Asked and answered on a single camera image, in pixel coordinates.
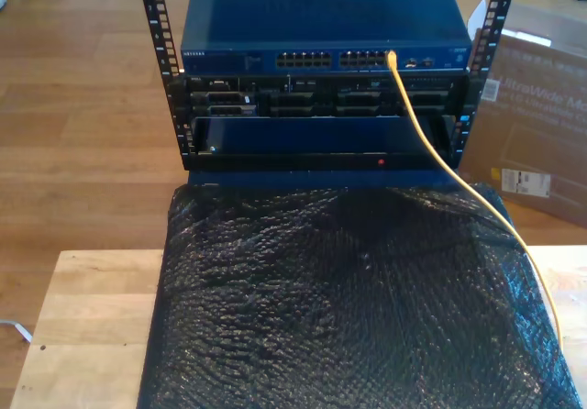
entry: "bubble wrap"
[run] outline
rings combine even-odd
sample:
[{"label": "bubble wrap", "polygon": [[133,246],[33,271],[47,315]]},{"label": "bubble wrap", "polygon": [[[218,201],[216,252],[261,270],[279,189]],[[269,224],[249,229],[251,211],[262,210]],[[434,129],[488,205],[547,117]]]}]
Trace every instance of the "bubble wrap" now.
[{"label": "bubble wrap", "polygon": [[138,407],[581,403],[529,260],[468,195],[184,186]]}]

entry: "cardboard box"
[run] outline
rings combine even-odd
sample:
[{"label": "cardboard box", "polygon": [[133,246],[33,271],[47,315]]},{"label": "cardboard box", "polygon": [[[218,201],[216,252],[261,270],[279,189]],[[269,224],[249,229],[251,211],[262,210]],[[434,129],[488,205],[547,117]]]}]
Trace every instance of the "cardboard box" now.
[{"label": "cardboard box", "polygon": [[[562,26],[567,34],[587,31],[578,21]],[[553,39],[552,47],[569,54],[502,37],[460,174],[587,227],[587,58],[580,43],[587,39]]]}]

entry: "wooden floor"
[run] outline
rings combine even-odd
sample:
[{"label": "wooden floor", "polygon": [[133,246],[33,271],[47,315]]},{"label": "wooden floor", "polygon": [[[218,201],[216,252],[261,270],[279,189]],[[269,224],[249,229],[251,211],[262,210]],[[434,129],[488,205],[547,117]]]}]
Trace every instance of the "wooden floor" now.
[{"label": "wooden floor", "polygon": [[[468,15],[479,0],[459,2]],[[187,0],[168,5],[179,38]],[[8,0],[0,13],[0,318],[35,329],[61,250],[160,249],[173,190],[185,181],[141,0]],[[587,244],[586,230],[509,209],[529,244]],[[27,347],[0,327],[0,408]]]}]

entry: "blue network switch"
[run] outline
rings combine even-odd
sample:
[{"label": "blue network switch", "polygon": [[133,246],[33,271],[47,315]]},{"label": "blue network switch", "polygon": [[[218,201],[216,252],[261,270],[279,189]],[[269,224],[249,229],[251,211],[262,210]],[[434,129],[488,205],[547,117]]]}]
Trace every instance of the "blue network switch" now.
[{"label": "blue network switch", "polygon": [[455,0],[190,0],[190,75],[464,71],[471,41]]}]

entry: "blue panel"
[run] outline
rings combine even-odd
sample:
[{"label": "blue panel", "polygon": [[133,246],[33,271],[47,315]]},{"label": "blue panel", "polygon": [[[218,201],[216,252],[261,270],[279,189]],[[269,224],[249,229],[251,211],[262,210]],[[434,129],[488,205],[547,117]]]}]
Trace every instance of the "blue panel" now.
[{"label": "blue panel", "polygon": [[444,171],[190,172],[188,183],[280,189],[455,185]]},{"label": "blue panel", "polygon": [[[428,119],[420,119],[436,144]],[[221,154],[417,153],[427,151],[407,117],[218,118],[207,149]]]}]

